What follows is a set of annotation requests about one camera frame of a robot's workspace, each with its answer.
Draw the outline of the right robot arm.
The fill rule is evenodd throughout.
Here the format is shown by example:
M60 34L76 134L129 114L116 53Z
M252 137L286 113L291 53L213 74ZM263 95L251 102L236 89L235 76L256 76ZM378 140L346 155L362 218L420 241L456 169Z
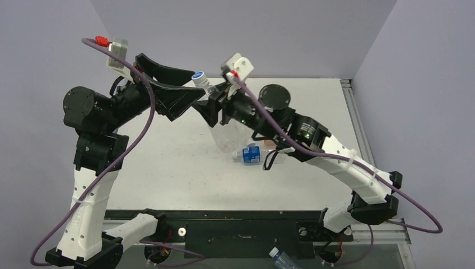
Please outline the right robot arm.
M209 126L235 120L253 131L253 139L272 140L277 151L300 162L316 166L352 191L351 200L340 208L326 208L316 232L330 239L346 227L360 222L379 225L396 216L402 175L385 172L368 164L355 150L344 146L317 120L290 108L289 91L278 84L265 85L257 98L244 90L231 91L223 82L194 109Z

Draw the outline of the clear bottle blue-white cap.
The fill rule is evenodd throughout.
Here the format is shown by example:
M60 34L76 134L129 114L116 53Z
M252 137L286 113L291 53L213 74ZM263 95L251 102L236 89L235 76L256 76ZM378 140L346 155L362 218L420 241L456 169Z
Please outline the clear bottle blue-white cap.
M204 72L195 72L192 75L192 81L197 88L205 91L205 95L201 97L195 105L207 105L209 97L216 92L218 88L209 82ZM244 125L241 125L234 119L230 119L228 124L221 125L222 114L217 112L217 123L213 127L209 127L210 133L215 141L216 146L224 153L230 153L238 150L246 140L247 131Z

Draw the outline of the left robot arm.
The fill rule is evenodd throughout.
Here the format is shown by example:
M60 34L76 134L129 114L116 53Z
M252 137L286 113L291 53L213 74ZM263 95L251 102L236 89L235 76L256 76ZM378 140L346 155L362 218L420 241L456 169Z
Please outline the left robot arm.
M118 129L150 107L148 91L133 76L131 82L108 97L76 86L63 99L64 124L78 134L74 155L74 191L65 231L45 260L58 267L115 268L125 250L150 237L169 235L166 217L156 210L135 213L131 220L103 229L106 207L125 153L128 136Z

